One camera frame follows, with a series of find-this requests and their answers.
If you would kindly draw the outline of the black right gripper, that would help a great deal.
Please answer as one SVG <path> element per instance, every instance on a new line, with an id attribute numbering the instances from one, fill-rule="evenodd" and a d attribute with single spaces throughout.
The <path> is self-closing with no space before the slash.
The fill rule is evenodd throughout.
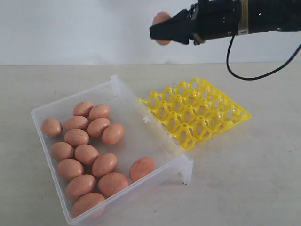
<path id="1" fill-rule="evenodd" d="M 239 0 L 198 0 L 190 9 L 149 28 L 150 38 L 158 42 L 200 45 L 207 40 L 238 34 L 242 6 Z"/>

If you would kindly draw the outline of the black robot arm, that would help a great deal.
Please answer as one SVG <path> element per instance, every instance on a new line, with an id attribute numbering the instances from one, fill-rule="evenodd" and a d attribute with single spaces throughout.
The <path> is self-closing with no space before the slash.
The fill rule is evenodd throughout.
<path id="1" fill-rule="evenodd" d="M 151 26 L 150 37 L 200 45 L 233 35 L 300 29 L 299 0 L 199 0 L 189 10 Z"/>

